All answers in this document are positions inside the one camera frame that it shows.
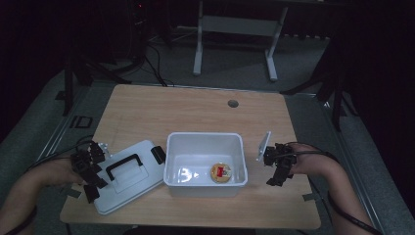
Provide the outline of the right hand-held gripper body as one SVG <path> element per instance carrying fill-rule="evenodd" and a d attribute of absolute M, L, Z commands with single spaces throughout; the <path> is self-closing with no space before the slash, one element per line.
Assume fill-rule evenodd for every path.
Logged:
<path fill-rule="evenodd" d="M 297 156 L 291 147 L 285 144 L 275 143 L 269 146 L 271 131 L 267 131 L 262 141 L 258 145 L 258 154 L 256 160 L 265 165 L 277 165 L 290 167 L 297 162 Z"/>

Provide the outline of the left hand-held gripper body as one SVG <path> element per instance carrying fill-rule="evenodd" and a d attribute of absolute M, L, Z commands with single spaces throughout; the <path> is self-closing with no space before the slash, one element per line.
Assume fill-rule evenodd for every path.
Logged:
<path fill-rule="evenodd" d="M 105 145 L 89 142 L 86 150 L 78 150 L 70 156 L 71 167 L 82 178 L 97 178 L 102 169 L 99 164 L 106 159 Z"/>

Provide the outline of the white lid with black handle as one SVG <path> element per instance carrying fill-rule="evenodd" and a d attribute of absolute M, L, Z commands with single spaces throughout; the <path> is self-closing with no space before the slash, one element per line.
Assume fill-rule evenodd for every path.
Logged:
<path fill-rule="evenodd" d="M 159 146 L 144 140 L 99 163 L 98 176 L 107 185 L 98 189 L 94 206 L 101 215 L 118 210 L 163 183 L 164 160 Z"/>

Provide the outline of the small dish with food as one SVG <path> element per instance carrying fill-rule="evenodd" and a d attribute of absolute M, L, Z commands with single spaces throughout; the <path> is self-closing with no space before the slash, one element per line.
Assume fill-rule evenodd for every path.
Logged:
<path fill-rule="evenodd" d="M 210 169 L 210 178 L 215 183 L 226 183 L 232 177 L 232 169 L 228 164 L 214 164 Z"/>

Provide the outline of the white plastic storage box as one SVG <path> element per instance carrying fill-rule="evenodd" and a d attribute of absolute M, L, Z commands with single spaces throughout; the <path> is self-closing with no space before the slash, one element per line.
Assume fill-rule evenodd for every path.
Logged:
<path fill-rule="evenodd" d="M 226 183 L 210 178 L 213 165 L 231 167 Z M 242 137 L 237 133 L 173 132 L 167 137 L 163 181 L 174 197 L 234 197 L 248 183 Z"/>

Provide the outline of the person's left hand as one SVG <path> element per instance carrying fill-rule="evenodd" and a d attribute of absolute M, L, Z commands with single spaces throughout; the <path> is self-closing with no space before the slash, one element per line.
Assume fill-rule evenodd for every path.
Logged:
<path fill-rule="evenodd" d="M 69 159 L 52 160 L 41 166 L 43 181 L 47 186 L 82 184 L 84 180 L 72 170 Z"/>

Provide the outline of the person's right hand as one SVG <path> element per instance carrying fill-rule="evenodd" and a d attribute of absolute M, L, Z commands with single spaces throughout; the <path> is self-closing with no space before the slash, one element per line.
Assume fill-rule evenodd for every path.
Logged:
<path fill-rule="evenodd" d="M 300 152 L 290 174 L 318 175 L 324 171 L 327 163 L 330 161 L 328 157 L 321 155 L 315 147 L 300 143 L 290 143 L 289 146 L 295 152 Z"/>

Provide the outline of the black tripod stand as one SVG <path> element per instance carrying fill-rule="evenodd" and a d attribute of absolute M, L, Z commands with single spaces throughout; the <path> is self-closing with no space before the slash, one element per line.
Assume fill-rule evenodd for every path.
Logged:
<path fill-rule="evenodd" d="M 330 39 L 310 79 L 294 88 L 281 91 L 283 95 L 295 95 L 305 88 L 320 83 L 316 98 L 319 102 L 328 102 L 330 98 L 333 99 L 331 122 L 337 131 L 341 130 L 342 103 L 346 78 L 351 66 L 349 53 L 344 46 L 345 41 L 338 33 L 335 34 Z"/>
<path fill-rule="evenodd" d="M 65 61 L 64 90 L 61 92 L 61 96 L 65 101 L 63 112 L 64 117 L 69 114 L 74 104 L 73 78 L 76 77 L 81 85 L 91 85 L 93 78 L 89 73 L 90 68 L 96 70 L 109 80 L 112 80 L 118 84 L 130 84 L 129 80 L 119 77 L 114 72 L 104 68 L 88 56 L 81 53 L 72 52 L 67 56 Z"/>

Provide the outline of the metal floor rail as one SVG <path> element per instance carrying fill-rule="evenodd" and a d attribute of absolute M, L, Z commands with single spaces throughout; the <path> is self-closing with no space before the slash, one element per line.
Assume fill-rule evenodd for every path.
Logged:
<path fill-rule="evenodd" d="M 346 111 L 340 117 L 341 130 L 338 131 L 331 121 L 334 106 L 330 102 L 318 101 L 313 95 L 309 96 L 309 100 L 313 103 L 310 143 L 332 153 L 341 162 L 371 222 L 386 234 L 379 210 L 374 205 L 375 182 L 383 177 L 385 167 L 364 124 L 359 117 Z"/>
<path fill-rule="evenodd" d="M 62 85 L 48 84 L 33 100 L 22 119 L 0 144 L 0 207 L 12 185 L 40 157 L 58 150 L 64 101 L 56 96 Z M 65 235 L 60 211 L 69 187 L 52 186 L 41 191 L 33 235 Z"/>

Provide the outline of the white metal desk frame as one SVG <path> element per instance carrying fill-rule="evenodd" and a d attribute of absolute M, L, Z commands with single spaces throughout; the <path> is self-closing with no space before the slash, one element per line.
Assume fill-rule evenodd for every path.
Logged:
<path fill-rule="evenodd" d="M 193 66 L 193 75 L 200 75 L 202 73 L 204 51 L 203 33 L 205 31 L 220 32 L 270 37 L 272 41 L 270 46 L 264 51 L 264 57 L 269 79 L 271 81 L 276 81 L 278 79 L 278 75 L 273 56 L 288 10 L 288 7 L 283 7 L 277 21 L 220 17 L 206 15 L 204 13 L 204 0 L 199 0 L 197 47 Z"/>

